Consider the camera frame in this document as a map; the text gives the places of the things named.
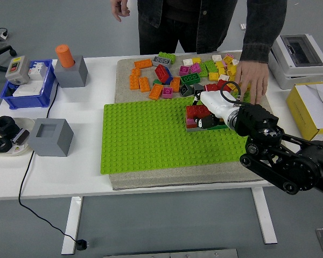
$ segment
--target power plug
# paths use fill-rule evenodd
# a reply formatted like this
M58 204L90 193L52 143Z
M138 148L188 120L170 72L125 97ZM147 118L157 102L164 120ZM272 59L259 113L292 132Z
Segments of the power plug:
M7 30L5 30L4 32L2 32L0 34L0 41L6 40L7 39L7 36L8 36L8 32L7 32Z

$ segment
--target jeans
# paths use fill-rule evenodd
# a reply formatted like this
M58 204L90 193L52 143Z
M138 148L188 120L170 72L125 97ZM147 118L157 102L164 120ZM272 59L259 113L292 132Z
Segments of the jeans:
M139 15L140 55L175 53L178 41L184 52L196 52L197 24L162 18L158 28Z

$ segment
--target white device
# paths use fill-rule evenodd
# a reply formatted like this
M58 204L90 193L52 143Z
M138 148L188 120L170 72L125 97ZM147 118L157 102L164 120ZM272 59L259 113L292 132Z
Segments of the white device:
M323 52L310 34L280 35L271 48L269 68L282 89L320 81Z
M223 94L229 100L236 101L236 99L229 92L223 91ZM226 101L221 96L220 90L201 92L201 102L211 113L213 113L217 118L222 118L225 124L234 130L234 124L239 111L239 106Z

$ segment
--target green lego baseplate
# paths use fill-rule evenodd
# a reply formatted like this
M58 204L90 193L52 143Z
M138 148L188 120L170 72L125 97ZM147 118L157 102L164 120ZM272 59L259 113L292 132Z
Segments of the green lego baseplate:
M188 133L193 97L104 106L101 174L238 161L245 138L233 130Z

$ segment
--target white electrical box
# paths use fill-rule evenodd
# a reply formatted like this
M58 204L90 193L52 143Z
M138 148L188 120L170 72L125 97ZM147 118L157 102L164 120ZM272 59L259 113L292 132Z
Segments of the white electrical box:
M280 35L271 48L269 68L282 89L321 81L323 52L310 34Z

